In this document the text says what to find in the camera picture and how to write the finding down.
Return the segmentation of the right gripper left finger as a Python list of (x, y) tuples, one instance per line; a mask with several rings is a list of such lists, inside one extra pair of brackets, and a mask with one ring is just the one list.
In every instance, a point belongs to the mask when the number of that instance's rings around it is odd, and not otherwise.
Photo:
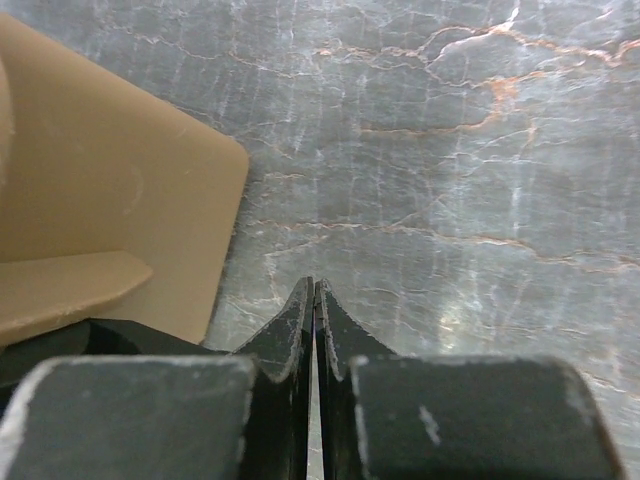
[(232, 352), (87, 319), (1, 353), (5, 479), (302, 479), (313, 283)]

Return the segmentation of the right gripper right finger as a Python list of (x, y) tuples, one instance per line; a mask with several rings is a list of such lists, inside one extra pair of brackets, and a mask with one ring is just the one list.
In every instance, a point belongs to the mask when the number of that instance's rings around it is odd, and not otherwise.
[(582, 375), (545, 355), (402, 356), (315, 286), (328, 479), (621, 479)]

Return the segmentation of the tan plastic tool box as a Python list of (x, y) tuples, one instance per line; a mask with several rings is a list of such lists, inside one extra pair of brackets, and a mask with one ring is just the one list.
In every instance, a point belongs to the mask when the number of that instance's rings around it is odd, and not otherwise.
[(76, 355), (201, 355), (241, 145), (1, 18), (1, 393)]

